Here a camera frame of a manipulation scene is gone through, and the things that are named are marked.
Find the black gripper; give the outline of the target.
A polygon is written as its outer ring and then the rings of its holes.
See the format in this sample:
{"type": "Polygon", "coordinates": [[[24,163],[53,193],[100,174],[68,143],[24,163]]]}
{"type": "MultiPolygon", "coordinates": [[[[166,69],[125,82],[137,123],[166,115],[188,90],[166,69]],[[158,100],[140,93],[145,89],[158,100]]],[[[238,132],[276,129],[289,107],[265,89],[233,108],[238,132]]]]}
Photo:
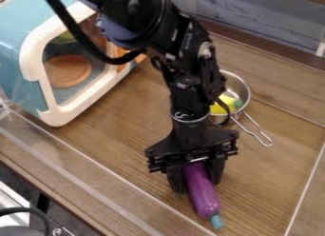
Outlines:
{"type": "Polygon", "coordinates": [[[196,123],[173,121],[170,134],[145,149],[150,172],[166,173],[174,193],[185,191],[181,173],[182,166],[196,161],[205,161],[210,183],[218,185],[222,179],[225,160],[237,153],[234,129],[222,129],[204,119],[196,123]]]}

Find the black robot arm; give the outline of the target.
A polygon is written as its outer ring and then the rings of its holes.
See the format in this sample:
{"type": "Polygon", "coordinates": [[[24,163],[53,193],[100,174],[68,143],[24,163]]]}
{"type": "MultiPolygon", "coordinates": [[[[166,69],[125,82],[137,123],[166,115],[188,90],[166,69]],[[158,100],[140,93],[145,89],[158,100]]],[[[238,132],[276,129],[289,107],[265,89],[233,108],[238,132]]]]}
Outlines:
{"type": "Polygon", "coordinates": [[[226,89],[209,33],[172,0],[80,1],[99,13],[108,39],[149,57],[170,92],[173,129],[145,150],[149,170],[164,173],[172,190],[181,193],[182,170],[202,161],[208,178],[218,184],[225,160],[237,152],[238,133],[208,123],[209,106],[226,89]]]}

